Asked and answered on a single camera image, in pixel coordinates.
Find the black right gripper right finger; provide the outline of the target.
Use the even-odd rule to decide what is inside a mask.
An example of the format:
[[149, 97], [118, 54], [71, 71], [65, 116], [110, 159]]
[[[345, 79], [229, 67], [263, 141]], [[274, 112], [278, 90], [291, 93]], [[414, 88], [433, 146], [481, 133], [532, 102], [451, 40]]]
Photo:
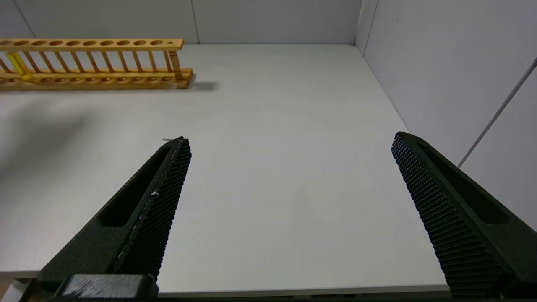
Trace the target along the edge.
[[537, 234], [425, 140], [391, 146], [453, 298], [535, 298]]

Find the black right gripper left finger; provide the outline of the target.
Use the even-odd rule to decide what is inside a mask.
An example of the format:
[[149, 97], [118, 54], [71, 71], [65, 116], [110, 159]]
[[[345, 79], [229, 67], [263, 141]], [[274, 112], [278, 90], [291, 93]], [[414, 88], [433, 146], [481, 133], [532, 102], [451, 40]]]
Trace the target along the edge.
[[159, 275], [192, 152], [184, 137], [162, 145], [38, 273]]

